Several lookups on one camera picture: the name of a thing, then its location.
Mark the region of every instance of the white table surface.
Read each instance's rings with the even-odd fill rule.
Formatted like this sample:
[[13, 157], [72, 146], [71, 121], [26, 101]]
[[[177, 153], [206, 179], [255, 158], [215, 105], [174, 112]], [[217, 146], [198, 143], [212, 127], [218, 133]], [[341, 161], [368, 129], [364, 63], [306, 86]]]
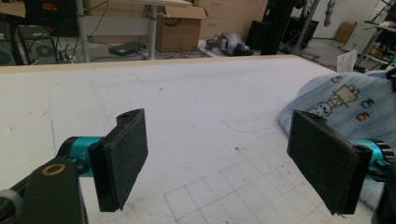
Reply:
[[104, 136], [145, 108], [148, 159], [123, 211], [91, 223], [370, 223], [332, 217], [286, 153], [277, 113], [312, 77], [294, 57], [0, 67], [0, 189], [49, 161], [70, 136]]

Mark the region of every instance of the grid pattern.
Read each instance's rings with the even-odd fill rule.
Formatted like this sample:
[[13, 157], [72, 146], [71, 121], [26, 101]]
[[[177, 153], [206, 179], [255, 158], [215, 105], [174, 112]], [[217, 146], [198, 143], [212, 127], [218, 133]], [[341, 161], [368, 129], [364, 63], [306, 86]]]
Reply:
[[369, 223], [332, 216], [282, 145], [164, 195], [178, 224]]

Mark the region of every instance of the wall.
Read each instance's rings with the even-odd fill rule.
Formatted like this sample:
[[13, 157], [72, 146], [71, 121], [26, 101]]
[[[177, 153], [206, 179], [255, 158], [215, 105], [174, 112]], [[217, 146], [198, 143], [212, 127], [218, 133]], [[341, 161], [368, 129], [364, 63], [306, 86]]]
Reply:
[[[341, 23], [347, 22], [364, 22], [370, 19], [373, 8], [379, 0], [335, 0], [335, 6], [332, 11], [332, 24], [325, 27], [323, 22], [326, 18], [326, 9], [329, 0], [319, 0], [317, 10], [313, 20], [319, 21], [317, 30], [314, 33], [316, 38], [335, 38]], [[292, 16], [300, 15], [298, 10], [294, 10]]]

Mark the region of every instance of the blue fabric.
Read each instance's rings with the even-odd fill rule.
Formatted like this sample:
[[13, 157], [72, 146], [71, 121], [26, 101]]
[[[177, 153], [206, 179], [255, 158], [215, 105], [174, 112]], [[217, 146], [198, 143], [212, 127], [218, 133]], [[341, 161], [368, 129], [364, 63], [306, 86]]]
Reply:
[[[329, 127], [349, 139], [376, 138], [396, 148], [396, 93], [382, 77], [378, 73], [315, 77], [283, 108], [279, 121], [289, 134], [292, 111], [308, 111], [325, 118]], [[381, 184], [365, 181], [361, 199], [375, 208], [381, 191]]]

